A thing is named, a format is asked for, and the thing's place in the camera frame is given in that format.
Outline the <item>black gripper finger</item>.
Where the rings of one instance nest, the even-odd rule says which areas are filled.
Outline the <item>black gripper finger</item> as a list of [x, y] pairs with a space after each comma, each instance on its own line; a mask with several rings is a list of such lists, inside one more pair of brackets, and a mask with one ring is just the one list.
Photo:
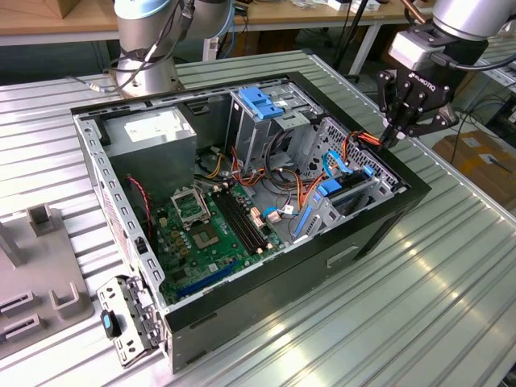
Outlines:
[[377, 74], [378, 108], [384, 115], [385, 129], [380, 137], [383, 148], [391, 148], [398, 142], [398, 133], [402, 131], [404, 118], [403, 78], [397, 70], [382, 70]]
[[443, 131], [458, 122], [457, 114], [441, 93], [416, 91], [397, 96], [388, 109], [388, 148], [406, 137]]

